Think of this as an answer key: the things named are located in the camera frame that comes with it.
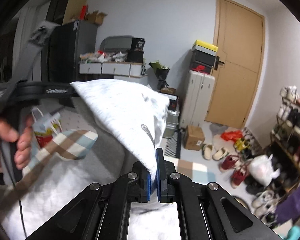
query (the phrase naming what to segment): white drawer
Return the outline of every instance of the white drawer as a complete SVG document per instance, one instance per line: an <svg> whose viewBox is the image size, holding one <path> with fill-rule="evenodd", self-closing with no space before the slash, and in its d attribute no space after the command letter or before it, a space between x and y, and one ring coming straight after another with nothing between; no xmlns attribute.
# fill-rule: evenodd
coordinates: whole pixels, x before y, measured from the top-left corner
<svg viewBox="0 0 300 240"><path fill-rule="evenodd" d="M102 73L110 75L129 76L130 64L103 63Z"/></svg>
<svg viewBox="0 0 300 240"><path fill-rule="evenodd" d="M80 64L80 74L101 74L101 63Z"/></svg>
<svg viewBox="0 0 300 240"><path fill-rule="evenodd" d="M140 77L145 75L146 67L144 65L132 65L130 67L130 76Z"/></svg>

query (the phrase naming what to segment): snack bag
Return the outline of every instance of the snack bag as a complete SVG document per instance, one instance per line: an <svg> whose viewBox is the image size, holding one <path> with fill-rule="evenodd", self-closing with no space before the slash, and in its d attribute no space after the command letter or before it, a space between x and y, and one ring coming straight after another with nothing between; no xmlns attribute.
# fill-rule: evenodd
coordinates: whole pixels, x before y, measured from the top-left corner
<svg viewBox="0 0 300 240"><path fill-rule="evenodd" d="M40 113L41 117L36 119L34 112L37 111ZM60 123L60 113L43 114L39 108L34 107L32 109L32 116L34 118L34 124L32 129L35 137L37 138L40 148L47 145L53 137L58 133L62 132L61 123Z"/></svg>

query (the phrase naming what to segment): rug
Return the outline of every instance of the rug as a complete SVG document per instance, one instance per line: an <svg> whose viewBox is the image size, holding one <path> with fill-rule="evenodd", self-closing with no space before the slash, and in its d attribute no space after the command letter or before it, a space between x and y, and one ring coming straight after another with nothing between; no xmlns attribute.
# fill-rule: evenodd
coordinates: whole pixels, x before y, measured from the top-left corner
<svg viewBox="0 0 300 240"><path fill-rule="evenodd" d="M167 144L163 155L180 159L181 152L181 132L179 129L174 131L173 137L167 139Z"/></svg>
<svg viewBox="0 0 300 240"><path fill-rule="evenodd" d="M176 168L176 171L186 175L193 182L206 185L209 182L216 181L216 175L208 171L208 167L201 163L193 163L169 156L163 157L166 161L172 162Z"/></svg>

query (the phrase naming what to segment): door handle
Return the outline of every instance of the door handle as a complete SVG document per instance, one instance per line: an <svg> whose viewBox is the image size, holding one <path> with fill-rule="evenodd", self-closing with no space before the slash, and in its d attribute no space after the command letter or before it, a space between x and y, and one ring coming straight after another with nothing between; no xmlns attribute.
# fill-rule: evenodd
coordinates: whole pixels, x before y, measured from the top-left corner
<svg viewBox="0 0 300 240"><path fill-rule="evenodd" d="M222 65L225 64L223 61L220 61L220 57L219 57L219 56L217 56L216 58L217 58L217 59L216 59L215 65L214 65L214 70L218 70L218 65L219 65L219 64L222 64Z"/></svg>

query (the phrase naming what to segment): slipper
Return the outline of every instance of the slipper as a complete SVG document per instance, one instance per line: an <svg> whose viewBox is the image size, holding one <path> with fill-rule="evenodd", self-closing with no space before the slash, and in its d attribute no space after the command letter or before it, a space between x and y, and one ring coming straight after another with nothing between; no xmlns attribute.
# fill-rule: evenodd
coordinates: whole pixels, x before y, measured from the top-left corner
<svg viewBox="0 0 300 240"><path fill-rule="evenodd" d="M206 160L211 160L211 152L213 151L213 145L212 144L205 144L202 148L203 158Z"/></svg>
<svg viewBox="0 0 300 240"><path fill-rule="evenodd" d="M229 153L230 152L227 148L222 147L212 156L212 158L215 161L220 161L222 158L227 157Z"/></svg>

